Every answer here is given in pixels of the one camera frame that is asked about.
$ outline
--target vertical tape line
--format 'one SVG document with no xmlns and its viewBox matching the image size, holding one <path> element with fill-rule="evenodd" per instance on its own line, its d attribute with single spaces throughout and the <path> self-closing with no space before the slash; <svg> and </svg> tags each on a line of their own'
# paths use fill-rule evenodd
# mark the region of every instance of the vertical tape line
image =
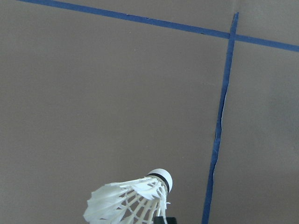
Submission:
<svg viewBox="0 0 299 224">
<path fill-rule="evenodd" d="M 212 196 L 213 196 L 214 171 L 215 171 L 215 166 L 216 166 L 216 163 L 218 160 L 218 152 L 219 152 L 220 141 L 221 141 L 221 132 L 222 132 L 222 116 L 223 116 L 225 98 L 226 98 L 226 94 L 228 91 L 229 75 L 230 75 L 230 70 L 231 70 L 232 60 L 233 60 L 238 19 L 239 19 L 239 13 L 236 13 L 234 15 L 234 19 L 233 19 L 232 26 L 230 29 L 230 37 L 229 37 L 229 41 L 228 41 L 228 50 L 227 50 L 227 55 L 226 55 L 224 75 L 223 75 L 223 81 L 222 81 L 222 90 L 221 90 L 218 118 L 217 118 L 217 124 L 216 124 L 215 140 L 214 140 L 214 145 L 213 145 L 210 171 L 209 171 L 209 177 L 208 177 L 208 182 L 207 182 L 207 187 L 206 187 L 206 199 L 205 199 L 205 203 L 204 203 L 204 210 L 203 210 L 201 224 L 208 224 L 209 217 L 210 217 L 210 209 L 211 209 L 211 202 L 212 202 Z"/>
</svg>

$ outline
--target shuttlecock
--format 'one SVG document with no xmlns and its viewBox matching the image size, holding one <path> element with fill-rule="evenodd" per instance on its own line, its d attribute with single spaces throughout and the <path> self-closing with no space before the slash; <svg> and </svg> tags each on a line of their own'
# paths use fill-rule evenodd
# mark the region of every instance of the shuttlecock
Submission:
<svg viewBox="0 0 299 224">
<path fill-rule="evenodd" d="M 102 186 L 87 201 L 84 218 L 90 224 L 152 224 L 162 216 L 166 222 L 166 197 L 171 175 L 154 169 L 146 177 Z"/>
</svg>

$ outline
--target blue tape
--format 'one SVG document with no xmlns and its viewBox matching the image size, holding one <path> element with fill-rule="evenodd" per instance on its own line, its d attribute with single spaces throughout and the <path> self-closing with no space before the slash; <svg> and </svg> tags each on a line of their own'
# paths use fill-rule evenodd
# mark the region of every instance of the blue tape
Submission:
<svg viewBox="0 0 299 224">
<path fill-rule="evenodd" d="M 216 124 L 215 140 L 213 145 L 209 177 L 208 177 L 208 182 L 206 187 L 206 200 L 204 203 L 204 210 L 203 210 L 202 220 L 201 220 L 202 224 L 208 224 L 209 217 L 210 217 L 210 209 L 211 209 L 211 202 L 213 196 L 214 171 L 218 160 L 218 152 L 219 152 L 221 132 L 222 132 L 222 116 L 223 116 L 223 109 L 225 104 L 225 97 L 228 91 L 229 75 L 230 75 L 230 70 L 231 70 L 232 60 L 233 60 L 238 19 L 239 19 L 239 13 L 236 13 L 234 15 L 233 23 L 230 29 L 230 37 L 228 41 L 228 50 L 227 50 L 227 56 L 225 61 L 223 81 L 222 81 L 222 90 L 221 90 L 218 118 Z"/>
<path fill-rule="evenodd" d="M 268 40 L 250 37 L 250 36 L 237 35 L 236 41 L 254 43 L 254 44 L 259 44 L 259 45 L 263 45 L 263 46 L 267 46 L 267 47 L 299 52 L 299 46 L 297 46 L 297 45 L 281 43 L 281 42 L 276 42 L 276 41 L 268 41 Z"/>
<path fill-rule="evenodd" d="M 154 25 L 154 26 L 178 29 L 178 30 L 187 31 L 187 32 L 191 32 L 191 33 L 216 36 L 216 37 L 225 38 L 225 39 L 229 39 L 229 35 L 230 35 L 229 33 L 221 32 L 221 31 L 213 30 L 213 29 L 189 26 L 189 25 L 185 25 L 185 24 L 163 21 L 163 20 L 156 20 L 156 19 L 151 19 L 151 18 L 137 16 L 137 15 L 129 15 L 129 14 L 125 14 L 125 13 L 118 13 L 118 12 L 108 11 L 108 10 L 104 10 L 104 9 L 80 6 L 80 5 L 75 5 L 75 4 L 60 2 L 60 1 L 54 1 L 54 0 L 18 0 L 18 1 L 29 2 L 29 3 L 44 5 L 44 6 L 63 8 L 63 9 L 69 9 L 69 10 L 83 12 L 83 13 L 102 15 L 102 16 L 112 17 L 112 18 L 116 18 L 116 19 L 121 19 L 121 20 L 140 22 L 140 23 L 150 24 L 150 25 Z M 297 46 L 297 45 L 269 41 L 269 40 L 254 38 L 254 37 L 250 37 L 250 36 L 236 35 L 236 41 L 248 42 L 248 43 L 273 47 L 273 48 L 279 48 L 279 49 L 299 52 L 299 46 Z"/>
<path fill-rule="evenodd" d="M 229 38 L 229 33 L 221 32 L 221 31 L 217 31 L 217 30 L 213 30 L 213 29 L 206 29 L 206 28 L 189 26 L 189 25 L 184 25 L 184 24 L 175 23 L 175 22 L 156 20 L 156 19 L 151 19 L 151 18 L 147 18 L 147 17 L 137 16 L 137 15 L 129 15 L 129 14 L 125 14 L 125 13 L 118 13 L 118 12 L 113 12 L 113 11 L 108 11 L 108 10 L 98 9 L 98 8 L 92 8 L 92 7 L 87 7 L 87 6 L 80 6 L 80 5 L 75 5 L 75 4 L 66 3 L 66 2 L 53 1 L 53 0 L 18 0 L 18 1 L 35 3 L 35 4 L 39 4 L 39 5 L 51 6 L 51 7 L 63 8 L 63 9 L 69 9 L 69 10 L 79 11 L 79 12 L 83 12 L 83 13 L 102 15 L 102 16 L 106 16 L 106 17 L 121 19 L 121 20 L 146 23 L 146 24 L 150 24 L 150 25 L 154 25 L 154 26 L 178 29 L 178 30 L 188 31 L 188 32 L 197 33 L 197 34 L 221 37 L 221 38 L 225 38 L 225 39 Z"/>
</svg>

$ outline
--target black band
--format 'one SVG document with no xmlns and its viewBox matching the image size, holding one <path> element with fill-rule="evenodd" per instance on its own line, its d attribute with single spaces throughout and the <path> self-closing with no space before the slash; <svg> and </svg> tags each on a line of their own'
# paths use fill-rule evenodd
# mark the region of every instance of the black band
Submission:
<svg viewBox="0 0 299 224">
<path fill-rule="evenodd" d="M 169 184 L 168 184 L 167 180 L 162 175 L 152 173 L 152 174 L 148 174 L 147 176 L 157 176 L 157 177 L 159 177 L 165 183 L 165 185 L 167 187 L 167 193 L 169 193 Z"/>
</svg>

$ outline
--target wall surface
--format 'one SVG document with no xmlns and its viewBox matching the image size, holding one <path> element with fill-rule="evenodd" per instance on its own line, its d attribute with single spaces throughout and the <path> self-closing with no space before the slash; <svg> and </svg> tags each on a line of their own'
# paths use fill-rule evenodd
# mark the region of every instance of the wall surface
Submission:
<svg viewBox="0 0 299 224">
<path fill-rule="evenodd" d="M 299 45 L 299 2 L 66 0 Z M 228 40 L 0 2 L 0 220 L 86 223 L 90 193 L 155 168 L 200 223 Z M 210 224 L 299 220 L 299 52 L 235 43 Z"/>
</svg>

